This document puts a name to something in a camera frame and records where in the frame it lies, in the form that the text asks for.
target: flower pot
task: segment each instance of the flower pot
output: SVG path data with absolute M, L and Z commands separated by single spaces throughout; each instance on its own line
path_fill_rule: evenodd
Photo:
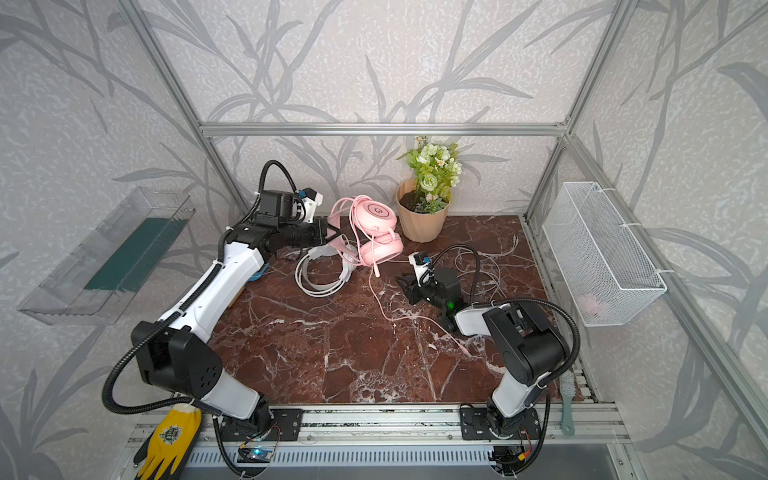
M 448 216 L 448 208 L 450 205 L 446 205 L 444 209 L 436 214 L 418 214 L 408 210 L 400 204 L 400 199 L 403 195 L 413 191 L 415 187 L 416 179 L 409 178 L 400 184 L 400 187 L 395 193 L 397 213 L 400 217 L 402 232 L 414 242 L 431 242 L 440 234 L 442 225 L 445 223 L 445 218 Z

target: glove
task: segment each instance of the glove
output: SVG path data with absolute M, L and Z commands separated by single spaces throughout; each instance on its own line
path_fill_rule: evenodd
M 202 412 L 186 403 L 174 405 L 134 456 L 146 459 L 136 480 L 174 480 L 181 477 L 200 431 Z

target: leaf pattern wallpaper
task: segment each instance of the leaf pattern wallpaper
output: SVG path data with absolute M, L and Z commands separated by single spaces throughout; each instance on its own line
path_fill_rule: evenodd
M 142 0 L 207 122 L 558 122 L 614 0 L 355 2 Z M 122 28 L 113 18 L 111 28 Z M 452 213 L 521 213 L 549 137 L 458 141 L 465 174 Z M 252 197 L 261 166 L 286 163 L 325 195 L 392 204 L 411 175 L 403 137 L 232 137 L 216 146 Z M 494 196 L 477 195 L 479 191 Z
M 117 6 L 0 2 L 0 477 L 107 478 L 136 420 L 101 382 L 215 258 L 233 201 Z M 105 326 L 46 326 L 19 303 L 137 186 L 197 208 L 137 298 Z M 129 369 L 125 402 L 159 399 Z
M 641 2 L 576 126 L 764 392 L 766 45 L 764 0 Z M 535 212 L 538 232 L 555 185 L 573 180 L 583 178 L 566 155 Z M 585 334 L 598 390 L 621 407 L 649 478 L 768 478 L 765 454 L 663 300 Z

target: black mounting plate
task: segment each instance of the black mounting plate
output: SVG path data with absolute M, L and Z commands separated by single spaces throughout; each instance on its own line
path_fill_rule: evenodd
M 494 435 L 490 430 L 488 424 L 488 409 L 485 407 L 470 407 L 464 405 L 459 407 L 458 416 L 462 422 L 462 439 L 464 440 L 499 440 L 500 438 Z M 519 418 L 518 427 L 523 427 L 528 432 L 528 437 L 531 440 L 538 440 L 541 432 L 541 425 L 538 420 L 538 413 L 536 409 L 525 409 Z M 514 432 L 508 439 L 509 441 L 520 441 L 520 432 L 518 429 L 514 429 Z
M 270 409 L 274 415 L 274 422 L 280 428 L 281 442 L 295 442 L 299 439 L 299 430 L 301 429 L 301 417 L 304 413 L 302 409 Z M 238 426 L 236 422 L 225 422 L 221 426 L 221 439 L 224 442 L 244 442 L 248 435 L 252 435 L 252 430 L 245 430 Z M 265 442 L 277 442 L 278 430 L 273 428 L 269 435 L 262 440 Z

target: scrub brush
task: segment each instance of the scrub brush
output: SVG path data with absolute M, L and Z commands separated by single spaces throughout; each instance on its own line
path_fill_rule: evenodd
M 573 436 L 574 417 L 571 412 L 571 400 L 576 396 L 576 377 L 571 370 L 566 370 L 560 375 L 560 395 L 563 397 L 563 422 L 560 429 L 566 436 Z

